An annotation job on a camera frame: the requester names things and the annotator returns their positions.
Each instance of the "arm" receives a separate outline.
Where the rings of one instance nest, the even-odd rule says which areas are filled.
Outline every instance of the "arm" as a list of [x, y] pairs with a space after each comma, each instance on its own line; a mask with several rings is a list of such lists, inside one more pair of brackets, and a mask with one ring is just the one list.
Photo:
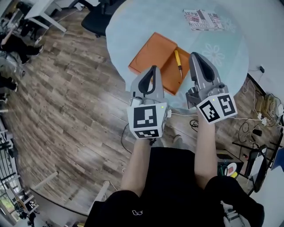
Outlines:
[[149, 140], [136, 140], [130, 162], [122, 177], [122, 190], [129, 190], [141, 196], [146, 183], [150, 151]]
[[209, 125], [199, 110], [197, 110], [197, 114], [198, 133], [194, 173], [198, 186], [204, 189], [208, 181], [212, 177], [217, 176], [215, 125]]
[[14, 31], [15, 27], [13, 27], [9, 33], [6, 35], [6, 37], [4, 39], [2, 39], [1, 41], [1, 46], [5, 45], [8, 41], [8, 39], [10, 38], [10, 36], [12, 35], [13, 31]]

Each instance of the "power adapter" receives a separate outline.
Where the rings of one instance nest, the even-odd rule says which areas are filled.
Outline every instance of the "power adapter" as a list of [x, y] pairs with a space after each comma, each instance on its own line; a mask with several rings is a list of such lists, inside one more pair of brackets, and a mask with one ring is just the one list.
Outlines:
[[264, 68], [262, 66], [259, 66], [259, 70], [264, 73]]
[[261, 130], [258, 130], [258, 129], [254, 129], [254, 130], [252, 131], [252, 133], [253, 133], [253, 134], [256, 134], [256, 135], [259, 136], [259, 137], [261, 137], [261, 135], [262, 135], [262, 131], [261, 131]]

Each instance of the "light blue tabletop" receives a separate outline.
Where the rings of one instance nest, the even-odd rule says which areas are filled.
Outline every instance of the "light blue tabletop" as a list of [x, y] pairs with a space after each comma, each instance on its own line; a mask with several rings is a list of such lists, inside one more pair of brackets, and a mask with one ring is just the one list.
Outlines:
[[[183, 9], [214, 10], [224, 31], [192, 31]], [[220, 4], [212, 0], [127, 0], [113, 15], [107, 29], [107, 49], [113, 65], [130, 90], [136, 74], [128, 65], [154, 32], [176, 42], [185, 51], [198, 52], [218, 69], [223, 83], [235, 95], [243, 85], [249, 54], [241, 28]], [[173, 108], [187, 109], [185, 93], [193, 87], [190, 72], [175, 96], [165, 92]]]

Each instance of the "orange box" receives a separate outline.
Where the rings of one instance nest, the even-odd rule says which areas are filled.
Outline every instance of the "orange box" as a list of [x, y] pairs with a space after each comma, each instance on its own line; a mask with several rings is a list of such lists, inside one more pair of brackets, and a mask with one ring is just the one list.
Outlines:
[[[183, 78], [174, 55], [175, 50], [179, 53]], [[128, 68], [138, 75], [152, 65], [156, 65], [161, 70], [164, 90], [175, 95], [189, 71], [189, 56], [190, 54], [179, 48], [175, 42], [155, 32], [136, 54]]]

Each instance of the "black chair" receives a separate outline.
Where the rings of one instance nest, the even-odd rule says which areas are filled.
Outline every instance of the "black chair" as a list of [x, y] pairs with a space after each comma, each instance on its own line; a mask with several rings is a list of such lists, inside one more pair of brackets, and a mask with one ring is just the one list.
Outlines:
[[100, 4], [93, 7], [90, 3], [85, 0], [75, 0], [69, 6], [72, 8], [77, 3], [85, 5], [89, 10], [89, 14], [84, 18], [81, 25], [95, 33], [96, 37], [106, 36], [106, 28], [111, 20], [114, 12], [119, 6], [126, 0], [99, 0]]

